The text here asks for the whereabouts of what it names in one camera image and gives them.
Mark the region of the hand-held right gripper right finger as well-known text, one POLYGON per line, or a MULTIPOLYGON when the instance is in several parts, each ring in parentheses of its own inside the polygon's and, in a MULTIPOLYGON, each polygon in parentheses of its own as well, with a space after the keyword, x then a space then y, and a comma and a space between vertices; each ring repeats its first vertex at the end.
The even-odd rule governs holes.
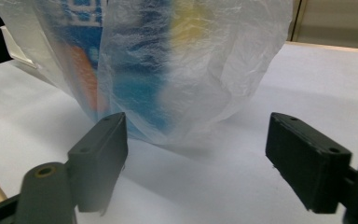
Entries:
POLYGON ((316 214, 337 211, 351 153, 301 119, 270 115, 266 156, 299 200, 316 214))

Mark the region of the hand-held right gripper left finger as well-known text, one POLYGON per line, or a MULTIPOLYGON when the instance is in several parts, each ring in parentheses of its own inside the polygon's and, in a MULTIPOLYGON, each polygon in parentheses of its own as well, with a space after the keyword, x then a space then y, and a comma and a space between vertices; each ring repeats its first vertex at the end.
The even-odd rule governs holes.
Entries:
POLYGON ((99 120, 68 152, 67 169, 72 197, 80 212, 101 212, 128 156, 126 115, 99 120))

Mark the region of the blue snack packet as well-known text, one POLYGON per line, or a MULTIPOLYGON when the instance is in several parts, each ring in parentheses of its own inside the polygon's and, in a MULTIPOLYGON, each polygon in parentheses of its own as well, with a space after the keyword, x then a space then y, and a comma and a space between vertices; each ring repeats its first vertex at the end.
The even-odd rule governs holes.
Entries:
POLYGON ((58 0, 67 73, 94 118, 123 111, 129 128, 164 130, 158 104, 169 59, 173 0, 58 0))

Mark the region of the translucent white plastic bag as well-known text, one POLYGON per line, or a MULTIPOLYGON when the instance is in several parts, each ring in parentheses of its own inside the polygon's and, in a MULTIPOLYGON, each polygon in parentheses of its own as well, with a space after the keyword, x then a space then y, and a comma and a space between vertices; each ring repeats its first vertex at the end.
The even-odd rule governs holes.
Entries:
MULTIPOLYGON (((194 0, 210 11, 205 36, 174 49, 169 25, 169 59, 158 104, 166 129, 142 124, 133 138, 170 145, 209 131, 237 113, 253 96, 269 64, 282 48, 292 19, 292 0, 194 0)), ((36 69, 73 96, 93 120, 68 75, 69 63, 56 31, 58 0, 0 0, 0 17, 36 69)))

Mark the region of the yellow packet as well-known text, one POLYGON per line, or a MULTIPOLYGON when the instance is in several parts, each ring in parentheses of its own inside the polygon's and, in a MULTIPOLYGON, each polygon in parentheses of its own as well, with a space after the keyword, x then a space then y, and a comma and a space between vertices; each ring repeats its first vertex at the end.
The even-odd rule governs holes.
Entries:
POLYGON ((181 49, 202 39, 208 28, 209 9, 200 1, 177 0, 170 23, 171 45, 181 49))

